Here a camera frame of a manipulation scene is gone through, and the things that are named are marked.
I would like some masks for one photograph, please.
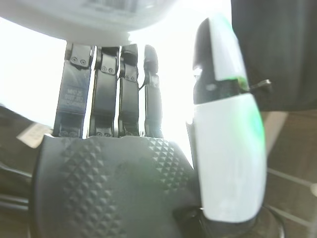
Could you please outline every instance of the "bolt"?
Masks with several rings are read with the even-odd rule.
[[[73,132],[71,132],[71,133],[69,134],[69,136],[70,136],[70,137],[77,137],[77,133],[73,131]]]
[[[67,133],[67,131],[62,130],[62,131],[59,133],[59,136],[61,136],[61,137],[66,137],[66,136],[68,136],[68,133]]]

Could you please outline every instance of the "tiled floor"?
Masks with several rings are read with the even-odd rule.
[[[290,113],[268,158],[264,202],[290,238],[317,238],[317,111]]]

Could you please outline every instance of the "white rounded object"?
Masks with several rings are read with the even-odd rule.
[[[0,0],[0,17],[74,43],[120,46],[176,0]]]
[[[255,217],[264,198],[266,153],[253,95],[195,105],[194,128],[206,218],[239,223]]]

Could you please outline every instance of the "paper label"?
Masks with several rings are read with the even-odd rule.
[[[39,123],[33,123],[16,138],[27,146],[35,149],[41,144],[43,136],[46,133],[52,133],[52,130],[48,126]]]

